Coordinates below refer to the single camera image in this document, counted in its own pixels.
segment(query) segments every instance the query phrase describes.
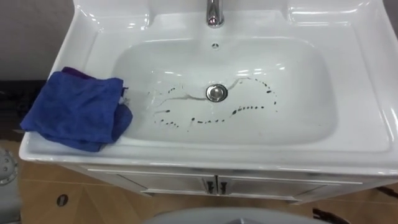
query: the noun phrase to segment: chrome faucet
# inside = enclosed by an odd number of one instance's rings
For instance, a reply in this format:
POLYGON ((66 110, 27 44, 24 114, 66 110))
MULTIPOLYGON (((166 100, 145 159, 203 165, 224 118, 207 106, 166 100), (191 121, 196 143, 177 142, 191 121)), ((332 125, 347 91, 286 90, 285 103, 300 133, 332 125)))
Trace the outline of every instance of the chrome faucet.
POLYGON ((207 0, 207 25, 219 28, 224 24, 223 0, 207 0))

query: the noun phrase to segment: blue towel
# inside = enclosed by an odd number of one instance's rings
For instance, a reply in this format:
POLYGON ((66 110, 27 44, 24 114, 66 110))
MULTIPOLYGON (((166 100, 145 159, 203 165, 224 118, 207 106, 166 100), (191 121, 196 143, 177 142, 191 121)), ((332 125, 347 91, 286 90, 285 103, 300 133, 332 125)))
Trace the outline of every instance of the blue towel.
POLYGON ((132 114, 119 105, 123 81, 83 79, 54 72, 25 116, 21 127, 45 139, 98 152, 127 129, 132 114))

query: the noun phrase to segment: chrome drain stopper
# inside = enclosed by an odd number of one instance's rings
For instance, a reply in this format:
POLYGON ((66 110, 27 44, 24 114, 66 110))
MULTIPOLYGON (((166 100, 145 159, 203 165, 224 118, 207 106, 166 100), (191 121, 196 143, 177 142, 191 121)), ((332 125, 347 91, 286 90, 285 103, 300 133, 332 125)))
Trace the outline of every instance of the chrome drain stopper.
POLYGON ((225 86, 220 84, 211 85, 206 90, 206 97, 215 103, 225 100, 227 96, 228 90, 225 88, 225 86))

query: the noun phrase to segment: vanity cabinet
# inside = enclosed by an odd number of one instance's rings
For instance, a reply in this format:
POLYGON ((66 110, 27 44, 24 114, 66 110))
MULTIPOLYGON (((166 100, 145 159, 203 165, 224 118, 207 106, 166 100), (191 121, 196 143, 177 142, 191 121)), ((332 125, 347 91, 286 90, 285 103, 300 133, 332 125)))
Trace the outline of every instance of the vanity cabinet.
POLYGON ((337 177, 318 175, 282 175, 280 178, 244 175, 217 175, 202 171, 186 173, 145 172, 128 168, 102 169, 90 167, 78 172, 111 182, 142 195, 189 194, 222 197, 249 197, 304 202, 326 198, 330 194, 343 194, 347 189, 361 189, 361 178, 336 180, 337 177))

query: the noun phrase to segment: wooden floor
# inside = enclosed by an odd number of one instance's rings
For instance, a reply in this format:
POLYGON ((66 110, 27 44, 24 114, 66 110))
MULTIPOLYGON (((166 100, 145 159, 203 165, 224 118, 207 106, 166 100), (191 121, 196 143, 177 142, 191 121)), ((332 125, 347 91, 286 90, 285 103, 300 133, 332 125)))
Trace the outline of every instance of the wooden floor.
MULTIPOLYGON (((0 141, 17 154, 19 143, 0 141)), ((321 200, 304 205, 246 198, 156 195, 142 197, 119 187, 59 166, 19 162, 23 224, 136 224, 155 214, 198 207, 255 207, 312 217, 312 208, 334 213, 352 224, 398 223, 398 199, 377 190, 321 200), (67 195, 65 206, 57 205, 67 195)), ((398 185, 388 186, 398 191, 398 185)))

